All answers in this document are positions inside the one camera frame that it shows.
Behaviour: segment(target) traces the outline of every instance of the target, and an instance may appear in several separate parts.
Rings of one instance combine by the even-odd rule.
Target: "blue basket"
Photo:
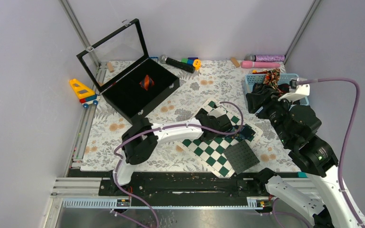
[[[297,74],[280,74],[280,79],[278,81],[278,85],[280,84],[289,84],[290,80],[294,77],[298,77]],[[263,83],[265,79],[265,74],[259,75],[246,75],[245,76],[245,87],[244,87],[244,94],[249,94],[252,92],[252,88],[254,87],[255,83]],[[308,105],[307,97],[300,99],[301,105]]]

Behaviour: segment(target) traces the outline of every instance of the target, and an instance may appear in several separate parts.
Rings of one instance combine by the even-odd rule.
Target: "pink cylinder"
[[[242,61],[241,68],[279,68],[279,63]]]

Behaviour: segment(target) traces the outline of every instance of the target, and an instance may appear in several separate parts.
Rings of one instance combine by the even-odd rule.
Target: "black box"
[[[105,83],[100,85],[93,74],[93,72],[96,73],[93,63],[89,68],[84,60],[89,52],[98,56],[100,69],[107,68],[109,61],[128,60],[129,62],[120,62],[120,66],[124,69],[118,74],[117,72],[110,74],[106,70]],[[149,58],[138,19],[130,21],[88,47],[79,53],[77,58],[101,96],[130,123],[147,116],[180,87],[177,76]],[[148,90],[140,85],[146,75],[154,82]]]

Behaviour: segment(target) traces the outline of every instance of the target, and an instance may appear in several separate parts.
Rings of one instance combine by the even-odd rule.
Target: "floral tablecloth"
[[[115,72],[120,72],[125,67],[119,62],[113,66]],[[289,150],[283,149],[269,121],[258,119],[247,111],[243,94],[244,77],[253,69],[236,68],[229,60],[202,61],[201,68],[193,74],[169,65],[163,66],[180,78],[181,87],[147,116],[152,123],[187,120],[208,98],[230,101],[241,108],[246,120],[263,130],[261,138],[252,147],[261,162],[247,171],[258,172],[266,167],[282,172],[300,171],[289,158]],[[280,69],[285,73],[283,64]],[[112,74],[107,72],[106,77],[112,77]],[[227,108],[235,111],[231,105],[227,105]],[[118,158],[113,154],[114,149],[121,143],[121,135],[130,126],[128,121],[104,99],[101,99],[96,109],[80,169],[82,171],[114,169],[118,162]],[[149,160],[140,164],[136,171],[208,172],[207,168],[192,154],[187,153],[174,142],[158,145]]]

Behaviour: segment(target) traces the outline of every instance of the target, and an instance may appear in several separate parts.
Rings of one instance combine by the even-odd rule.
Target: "open box lid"
[[[95,78],[96,66],[88,59],[87,54],[89,52],[93,52],[97,56],[100,68],[110,62],[115,69],[113,73],[106,70],[103,85],[100,85]],[[147,53],[139,20],[133,19],[115,32],[88,47],[76,57],[99,92],[103,92],[148,59],[149,54]]]

